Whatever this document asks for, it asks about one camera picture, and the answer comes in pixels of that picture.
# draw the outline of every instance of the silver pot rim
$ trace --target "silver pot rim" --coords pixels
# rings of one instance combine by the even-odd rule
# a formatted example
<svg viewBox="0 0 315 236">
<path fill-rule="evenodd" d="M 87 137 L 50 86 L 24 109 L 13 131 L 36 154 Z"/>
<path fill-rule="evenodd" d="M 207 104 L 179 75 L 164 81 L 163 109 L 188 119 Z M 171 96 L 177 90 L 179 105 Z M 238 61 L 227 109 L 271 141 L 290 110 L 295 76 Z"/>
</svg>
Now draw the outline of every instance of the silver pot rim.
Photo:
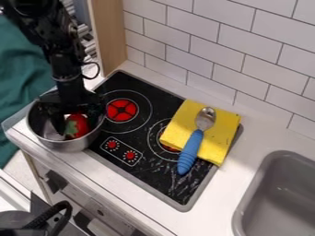
<svg viewBox="0 0 315 236">
<path fill-rule="evenodd" d="M 106 119 L 106 115 L 103 114 L 103 117 L 102 117 L 101 121 L 99 122 L 99 124 L 98 124 L 93 130 L 91 130 L 90 132 L 88 132 L 86 135 L 81 136 L 81 137 L 79 137 L 79 138 L 75 138 L 75 139 L 71 139 L 71 140 L 64 140 L 64 141 L 51 140 L 51 139 L 47 139 L 47 138 L 45 138 L 45 137 L 42 137 L 42 136 L 37 135 L 37 134 L 33 131 L 33 129 L 31 128 L 31 126 L 30 126 L 30 124 L 29 124 L 29 114 L 30 114 L 31 110 L 34 108 L 34 106 L 36 105 L 36 103 L 37 103 L 36 100 L 33 101 L 33 104 L 31 105 L 31 107 L 30 107 L 30 109 L 29 109 L 29 111 L 28 111 L 28 113 L 27 113 L 27 117 L 26 117 L 26 118 L 27 118 L 27 127 L 29 128 L 29 130 L 31 131 L 31 133 L 34 134 L 38 139 L 45 140 L 45 141 L 47 141 L 47 142 L 60 143 L 60 144 L 67 144 L 67 143 L 72 143 L 72 142 L 75 142 L 75 141 L 79 141 L 79 140 L 81 140 L 81 139 L 85 139 L 87 136 L 89 136 L 89 135 L 93 134 L 94 132 L 98 131 L 99 128 L 103 125 L 103 123 L 104 123 L 104 121 L 105 121 L 105 119 Z"/>
</svg>

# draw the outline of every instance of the green cloth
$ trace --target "green cloth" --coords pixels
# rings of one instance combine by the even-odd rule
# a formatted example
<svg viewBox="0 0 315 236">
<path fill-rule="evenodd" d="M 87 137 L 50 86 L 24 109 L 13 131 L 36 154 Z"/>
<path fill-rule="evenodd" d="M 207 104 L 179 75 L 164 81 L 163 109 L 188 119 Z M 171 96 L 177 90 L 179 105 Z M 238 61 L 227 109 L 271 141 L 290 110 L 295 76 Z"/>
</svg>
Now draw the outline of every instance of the green cloth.
<svg viewBox="0 0 315 236">
<path fill-rule="evenodd" d="M 52 88 L 51 68 L 41 48 L 31 44 L 6 17 L 0 15 L 0 123 Z M 0 130 L 0 168 L 17 151 Z"/>
</svg>

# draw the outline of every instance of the black cable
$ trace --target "black cable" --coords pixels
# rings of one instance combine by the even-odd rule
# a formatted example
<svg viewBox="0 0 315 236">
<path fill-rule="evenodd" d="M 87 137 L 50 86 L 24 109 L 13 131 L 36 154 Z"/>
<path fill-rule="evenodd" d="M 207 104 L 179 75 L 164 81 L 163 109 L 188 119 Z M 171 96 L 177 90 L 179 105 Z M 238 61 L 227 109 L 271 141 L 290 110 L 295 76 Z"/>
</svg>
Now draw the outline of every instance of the black cable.
<svg viewBox="0 0 315 236">
<path fill-rule="evenodd" d="M 89 63 L 83 63 L 83 65 L 95 65 L 95 66 L 98 68 L 98 71 L 97 71 L 97 73 L 96 73 L 96 75 L 95 75 L 94 77 L 87 77 L 87 76 L 85 76 L 85 75 L 82 75 L 83 78 L 90 80 L 90 79 L 94 79 L 94 78 L 96 78 L 96 77 L 99 76 L 100 67 L 99 67 L 99 64 L 98 64 L 98 63 L 96 63 L 96 62 L 89 62 Z"/>
<path fill-rule="evenodd" d="M 64 226 L 68 223 L 72 215 L 72 207 L 67 201 L 62 201 L 55 204 L 54 206 L 43 212 L 40 216 L 33 219 L 30 223 L 22 227 L 22 229 L 23 230 L 40 229 L 41 227 L 43 227 L 44 224 L 46 224 L 48 219 L 52 218 L 54 215 L 56 215 L 57 213 L 64 209 L 65 209 L 64 215 L 60 218 L 59 222 L 48 234 L 48 236 L 56 236 L 60 233 L 61 230 L 64 229 Z"/>
</svg>

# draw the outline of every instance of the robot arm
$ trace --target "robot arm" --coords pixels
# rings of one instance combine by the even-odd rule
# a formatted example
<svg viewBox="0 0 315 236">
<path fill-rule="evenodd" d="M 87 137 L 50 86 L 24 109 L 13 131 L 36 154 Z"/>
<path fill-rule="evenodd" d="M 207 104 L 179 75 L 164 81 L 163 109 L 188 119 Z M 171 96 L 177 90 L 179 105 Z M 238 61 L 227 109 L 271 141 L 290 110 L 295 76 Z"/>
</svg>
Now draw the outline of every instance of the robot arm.
<svg viewBox="0 0 315 236">
<path fill-rule="evenodd" d="M 60 135 L 66 114 L 84 113 L 93 126 L 101 112 L 101 99 L 84 88 L 81 66 L 86 54 L 63 4 L 59 0 L 0 0 L 0 6 L 29 41 L 42 48 L 52 66 L 57 91 L 40 97 L 43 115 L 49 116 Z"/>
</svg>

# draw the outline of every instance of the red burner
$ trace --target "red burner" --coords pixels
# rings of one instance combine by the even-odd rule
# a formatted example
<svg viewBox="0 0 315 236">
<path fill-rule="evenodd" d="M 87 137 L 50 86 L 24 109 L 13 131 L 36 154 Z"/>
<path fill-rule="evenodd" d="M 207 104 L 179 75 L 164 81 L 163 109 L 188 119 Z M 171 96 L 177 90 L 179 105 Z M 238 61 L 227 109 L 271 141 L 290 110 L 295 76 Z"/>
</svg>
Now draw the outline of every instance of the red burner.
<svg viewBox="0 0 315 236">
<path fill-rule="evenodd" d="M 135 158 L 135 153 L 133 153 L 132 151 L 127 152 L 126 158 L 127 159 L 134 159 Z"/>
<path fill-rule="evenodd" d="M 159 133 L 159 137 L 161 137 L 164 133 L 164 130 L 162 132 Z M 164 148 L 166 149 L 167 151 L 170 151 L 170 152 L 174 152 L 174 153 L 180 153 L 179 150 L 173 148 L 173 147 L 169 147 L 169 146 L 166 146 L 164 144 L 162 144 L 161 142 L 159 142 L 159 144 Z"/>
<path fill-rule="evenodd" d="M 117 143 L 115 141 L 110 141 L 108 143 L 109 148 L 116 148 L 117 147 Z"/>
<path fill-rule="evenodd" d="M 107 117 L 114 122 L 127 122 L 133 119 L 138 108 L 131 100 L 113 100 L 107 105 Z"/>
</svg>

